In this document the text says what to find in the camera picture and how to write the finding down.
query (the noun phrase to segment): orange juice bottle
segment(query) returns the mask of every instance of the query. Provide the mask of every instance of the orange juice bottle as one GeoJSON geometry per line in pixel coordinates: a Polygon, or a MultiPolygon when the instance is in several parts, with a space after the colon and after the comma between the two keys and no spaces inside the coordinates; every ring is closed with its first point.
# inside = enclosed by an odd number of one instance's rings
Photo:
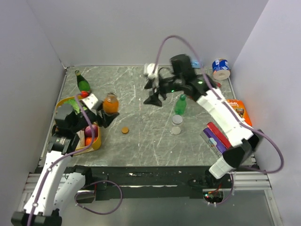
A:
{"type": "Polygon", "coordinates": [[[108,93],[107,97],[103,101],[103,110],[107,114],[113,114],[118,112],[119,101],[115,93],[108,93]]]}

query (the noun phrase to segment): bottle cap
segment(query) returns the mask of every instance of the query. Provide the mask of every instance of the bottle cap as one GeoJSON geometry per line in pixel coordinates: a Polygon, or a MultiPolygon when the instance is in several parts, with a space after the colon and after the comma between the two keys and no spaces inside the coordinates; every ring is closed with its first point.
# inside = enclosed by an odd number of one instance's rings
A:
{"type": "Polygon", "coordinates": [[[185,100],[186,99],[186,95],[185,94],[181,94],[180,95],[180,100],[185,100]]]}
{"type": "Polygon", "coordinates": [[[109,102],[115,102],[117,101],[117,95],[113,92],[107,94],[106,98],[109,102]]]}
{"type": "Polygon", "coordinates": [[[79,76],[79,75],[80,75],[80,72],[79,72],[79,70],[76,70],[74,73],[75,73],[75,75],[77,75],[77,76],[79,76]]]}
{"type": "Polygon", "coordinates": [[[182,116],[180,116],[178,114],[174,115],[172,120],[173,120],[173,123],[176,125],[180,125],[183,122],[182,116]]]}
{"type": "Polygon", "coordinates": [[[122,132],[123,134],[127,134],[129,131],[130,131],[130,130],[128,129],[128,127],[123,127],[122,130],[121,130],[121,132],[122,132]]]}

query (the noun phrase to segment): glass jar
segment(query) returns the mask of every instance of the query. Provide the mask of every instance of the glass jar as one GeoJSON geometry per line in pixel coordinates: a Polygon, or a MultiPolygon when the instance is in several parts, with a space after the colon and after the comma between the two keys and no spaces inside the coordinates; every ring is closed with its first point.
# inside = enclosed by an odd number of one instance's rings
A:
{"type": "Polygon", "coordinates": [[[183,118],[182,116],[176,114],[172,117],[172,127],[171,133],[174,135],[179,135],[182,130],[183,118]]]}
{"type": "Polygon", "coordinates": [[[103,110],[107,114],[113,114],[118,112],[119,101],[115,93],[108,93],[107,97],[103,101],[103,110]]]}

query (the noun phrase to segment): orange snack box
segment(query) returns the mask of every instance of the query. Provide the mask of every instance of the orange snack box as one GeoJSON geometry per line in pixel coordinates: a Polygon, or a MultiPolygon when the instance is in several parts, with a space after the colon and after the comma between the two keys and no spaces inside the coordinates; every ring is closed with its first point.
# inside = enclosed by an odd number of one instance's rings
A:
{"type": "Polygon", "coordinates": [[[233,107],[233,109],[239,114],[239,116],[244,118],[245,122],[249,126],[252,126],[248,112],[246,112],[244,103],[241,100],[235,100],[235,99],[228,99],[227,101],[231,105],[231,107],[233,107]]]}

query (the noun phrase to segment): red tomato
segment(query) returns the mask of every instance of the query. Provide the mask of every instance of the red tomato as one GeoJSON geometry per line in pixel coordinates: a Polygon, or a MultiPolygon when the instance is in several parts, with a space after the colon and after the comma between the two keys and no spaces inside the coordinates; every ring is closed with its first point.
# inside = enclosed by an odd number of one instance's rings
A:
{"type": "Polygon", "coordinates": [[[91,143],[92,137],[85,138],[85,146],[88,146],[91,143]]]}

